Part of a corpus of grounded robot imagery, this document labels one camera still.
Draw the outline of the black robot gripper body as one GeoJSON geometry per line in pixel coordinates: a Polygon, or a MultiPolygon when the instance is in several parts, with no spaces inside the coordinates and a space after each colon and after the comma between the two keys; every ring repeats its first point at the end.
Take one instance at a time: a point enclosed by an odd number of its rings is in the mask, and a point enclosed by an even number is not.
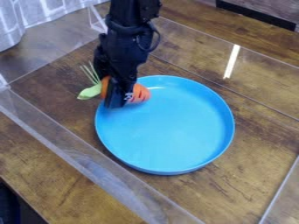
{"type": "Polygon", "coordinates": [[[137,81],[137,69],[147,61],[159,34],[153,19],[159,17],[162,0],[111,0],[106,16],[107,33],[99,35],[95,57],[107,56],[109,75],[125,81],[137,81]]]}

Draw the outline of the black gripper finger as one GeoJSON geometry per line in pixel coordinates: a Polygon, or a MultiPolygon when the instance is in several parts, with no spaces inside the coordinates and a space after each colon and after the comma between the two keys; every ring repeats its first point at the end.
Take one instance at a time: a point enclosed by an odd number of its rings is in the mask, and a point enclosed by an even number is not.
{"type": "Polygon", "coordinates": [[[94,59],[94,67],[98,73],[98,77],[103,79],[109,76],[110,63],[109,58],[105,55],[95,57],[94,59]]]}
{"type": "Polygon", "coordinates": [[[123,108],[134,97],[134,81],[119,80],[111,76],[103,79],[105,106],[109,109],[123,108]]]}

